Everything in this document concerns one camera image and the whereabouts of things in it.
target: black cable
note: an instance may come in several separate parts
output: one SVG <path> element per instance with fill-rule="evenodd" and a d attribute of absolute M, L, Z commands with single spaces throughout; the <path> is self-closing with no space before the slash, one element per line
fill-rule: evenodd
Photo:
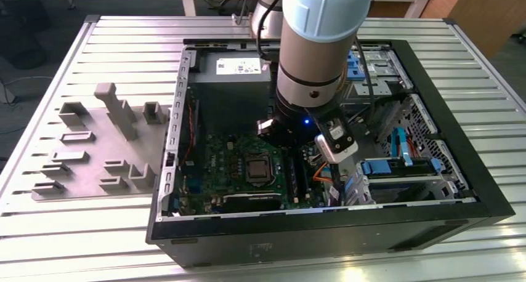
<path fill-rule="evenodd" d="M 243 20 L 243 14 L 244 14 L 244 8 L 247 7 L 247 1 L 248 0 L 243 0 L 243 6 L 240 8 L 240 15 L 236 18 L 236 25 L 240 25 L 240 21 Z"/>
<path fill-rule="evenodd" d="M 4 81 L 2 81 L 1 78 L 0 78 L 0 83 L 2 84 L 2 97 L 4 97 L 4 99 L 5 99 L 5 104 L 6 104 L 9 107 L 14 107 L 16 104 L 17 104 L 17 102 L 16 102 L 16 101 L 14 101 L 14 102 L 10 102 L 10 101 L 9 101 L 9 97 L 8 97 L 8 85 L 4 83 Z"/>
<path fill-rule="evenodd" d="M 367 88 L 368 88 L 368 102 L 371 103 L 371 111 L 368 112 L 368 122 L 371 122 L 374 114 L 375 114 L 375 93 L 374 93 L 374 89 L 372 89 L 371 75 L 368 74 L 368 69 L 367 69 L 367 61 L 364 59 L 363 49 L 362 49 L 360 41 L 358 40 L 358 37 L 356 37 L 355 43 L 356 43 L 358 53 L 360 54 L 360 63 L 363 66 L 364 79 L 366 79 Z"/>
<path fill-rule="evenodd" d="M 261 51 L 261 30 L 263 30 L 263 23 L 264 20 L 271 13 L 273 7 L 276 6 L 279 0 L 273 0 L 272 4 L 268 6 L 267 10 L 263 13 L 261 19 L 260 19 L 260 24 L 257 25 L 257 36 L 255 37 L 255 47 L 257 48 L 257 54 L 260 55 L 260 58 L 267 60 L 267 55 Z"/>
<path fill-rule="evenodd" d="M 9 130 L 9 131 L 5 131 L 5 132 L 0 132 L 0 135 L 4 135 L 4 134 L 13 133 L 13 132 L 16 132 L 16 131 L 20 131 L 20 130 L 22 130 L 22 129 L 25 129 L 25 126 L 24 126 L 24 127 L 20 127 L 20 128 L 17 128 L 17 129 L 13 129 L 13 130 Z"/>

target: cable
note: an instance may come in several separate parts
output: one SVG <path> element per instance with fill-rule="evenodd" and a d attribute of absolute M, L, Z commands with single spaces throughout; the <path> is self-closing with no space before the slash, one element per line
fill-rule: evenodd
<path fill-rule="evenodd" d="M 371 75 L 368 74 L 368 69 L 367 69 L 367 61 L 364 59 L 363 49 L 362 49 L 358 37 L 356 37 L 355 41 L 356 41 L 358 53 L 360 54 L 360 63 L 363 66 L 364 79 L 366 79 L 367 88 L 368 88 L 368 102 L 371 103 L 371 111 L 368 112 L 368 122 L 371 122 L 374 114 L 375 114 L 375 94 L 372 91 L 372 82 L 371 82 Z"/>
<path fill-rule="evenodd" d="M 346 64 L 343 65 L 343 72 L 342 72 L 342 77 L 340 77 L 340 80 L 339 80 L 336 92 L 339 92 L 343 89 L 343 85 L 346 84 L 346 81 L 347 81 L 347 69 L 348 69 L 348 67 L 347 67 L 347 62 L 346 62 Z"/>
<path fill-rule="evenodd" d="M 20 128 L 17 128 L 17 129 L 13 129 L 13 130 L 9 130 L 9 131 L 5 131 L 5 132 L 0 132 L 0 135 L 9 134 L 9 133 L 13 133 L 13 132 L 16 132 L 16 131 L 20 131 L 20 130 L 24 130 L 24 129 L 25 129 L 25 126 L 24 126 L 24 127 L 20 127 Z"/>
<path fill-rule="evenodd" d="M 268 6 L 267 10 L 263 13 L 263 16 L 260 18 L 260 23 L 257 25 L 257 35 L 255 37 L 255 47 L 257 48 L 257 54 L 260 55 L 260 58 L 263 58 L 264 60 L 267 60 L 265 54 L 261 51 L 261 30 L 263 30 L 263 23 L 264 20 L 268 16 L 268 14 L 271 13 L 273 7 L 276 6 L 279 0 L 273 0 L 272 4 Z"/>
<path fill-rule="evenodd" d="M 188 144 L 187 153 L 184 154 L 183 162 L 180 164 L 181 166 L 184 166 L 184 163 L 187 162 L 187 158 L 188 158 L 189 150 L 191 150 L 191 145 L 193 144 L 193 123 L 191 122 L 191 120 L 192 120 L 191 112 L 192 112 L 192 109 L 191 109 L 191 105 L 189 105 L 189 102 L 188 102 L 189 144 Z"/>
<path fill-rule="evenodd" d="M 22 77 L 22 78 L 14 79 L 6 83 L 4 83 L 2 79 L 0 78 L 0 83 L 2 84 L 2 96 L 5 99 L 5 104 L 9 107 L 14 107 L 18 103 L 17 102 L 8 102 L 8 88 L 6 88 L 6 86 L 21 81 L 21 80 L 26 80 L 26 79 L 50 79 L 52 80 L 52 77 L 46 77 L 46 76 Z"/>
<path fill-rule="evenodd" d="M 243 0 L 243 5 L 241 5 L 241 8 L 240 8 L 240 15 L 236 18 L 236 25 L 240 25 L 240 21 L 243 20 L 243 14 L 244 14 L 244 8 L 247 7 L 247 1 L 248 0 Z"/>
<path fill-rule="evenodd" d="M 313 176 L 312 176 L 312 179 L 313 180 L 319 180 L 319 181 L 321 181 L 321 182 L 329 182 L 329 183 L 332 183 L 332 179 L 329 179 L 328 177 L 320 177 L 319 176 L 319 173 L 321 173 L 321 170 L 323 170 L 323 168 L 327 166 L 327 162 L 324 162 L 323 164 L 321 164 L 321 166 L 319 167 L 319 169 L 317 169 L 317 171 L 315 172 L 315 174 L 313 174 Z"/>
<path fill-rule="evenodd" d="M 4 83 L 4 85 L 10 85 L 10 84 L 13 84 L 21 80 L 26 80 L 26 79 L 50 79 L 52 80 L 52 77 L 46 77 L 46 76 L 22 77 L 22 78 L 14 79 L 13 81 Z"/>

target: sheet metal panel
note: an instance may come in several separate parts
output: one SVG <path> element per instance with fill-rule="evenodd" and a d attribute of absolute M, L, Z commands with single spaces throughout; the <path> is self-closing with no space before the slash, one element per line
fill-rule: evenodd
<path fill-rule="evenodd" d="M 507 84 L 478 61 L 466 41 L 440 20 L 372 18 L 363 39 L 406 39 L 454 115 L 512 203 L 516 215 L 418 252 L 293 260 L 244 267 L 185 271 L 144 243 L 148 195 L 34 203 L 28 183 L 41 177 L 49 139 L 65 126 L 56 117 L 62 102 L 96 105 L 95 83 L 116 83 L 132 104 L 152 96 L 168 104 L 179 69 L 181 38 L 248 38 L 249 28 L 224 17 L 101 17 L 84 27 L 65 59 L 64 77 L 2 175 L 0 278 L 34 281 L 217 280 L 247 281 L 518 281 L 526 277 L 526 116 Z"/>

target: floor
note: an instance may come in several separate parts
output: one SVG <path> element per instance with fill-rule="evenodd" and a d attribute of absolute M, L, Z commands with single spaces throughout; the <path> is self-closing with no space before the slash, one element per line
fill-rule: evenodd
<path fill-rule="evenodd" d="M 240 0 L 225 4 L 221 15 L 239 13 Z M 75 0 L 76 10 L 68 10 L 66 0 L 41 0 L 52 19 L 52 28 L 37 33 L 37 40 L 48 54 L 45 65 L 33 70 L 16 70 L 0 58 L 0 78 L 9 82 L 25 76 L 53 77 L 56 69 L 75 39 L 85 15 L 184 15 L 179 0 Z M 197 15 L 217 15 L 203 0 L 196 3 Z M 526 98 L 526 44 L 510 39 L 499 53 L 490 59 L 520 98 Z M 13 105 L 0 104 L 0 170 L 22 134 L 49 79 L 25 79 L 8 86 L 17 96 Z"/>

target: slotted aluminum table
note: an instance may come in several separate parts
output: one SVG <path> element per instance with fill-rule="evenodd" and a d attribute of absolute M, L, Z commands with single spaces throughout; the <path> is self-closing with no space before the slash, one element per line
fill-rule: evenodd
<path fill-rule="evenodd" d="M 516 215 L 419 252 L 296 260 L 187 271 L 144 242 L 151 195 L 36 203 L 62 102 L 91 103 L 95 84 L 116 83 L 131 105 L 169 105 L 183 38 L 248 38 L 225 17 L 91 17 L 0 177 L 0 278 L 14 281 L 518 281 L 526 270 L 526 114 L 463 32 L 442 20 L 368 19 L 362 39 L 410 42 Z"/>

